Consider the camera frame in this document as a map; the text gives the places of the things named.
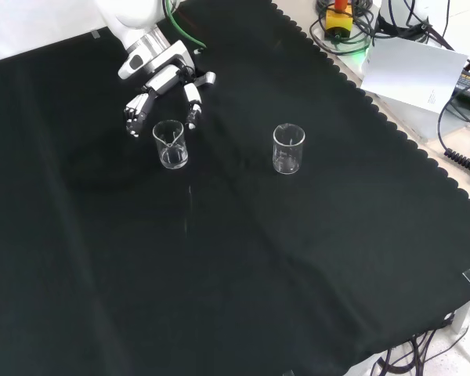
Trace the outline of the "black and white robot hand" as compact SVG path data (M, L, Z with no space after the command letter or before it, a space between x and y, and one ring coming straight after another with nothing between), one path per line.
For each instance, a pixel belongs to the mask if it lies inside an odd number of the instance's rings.
M177 41L160 52L152 45L137 42L129 52L128 59L118 71L120 79L126 80L137 73L147 73L149 78L141 86L140 94L125 106L125 127L128 134L138 138L155 101L177 84L183 86L189 108L186 116L188 129L197 127L202 113L202 99L198 88L213 85L216 74L208 71L201 76L183 42Z

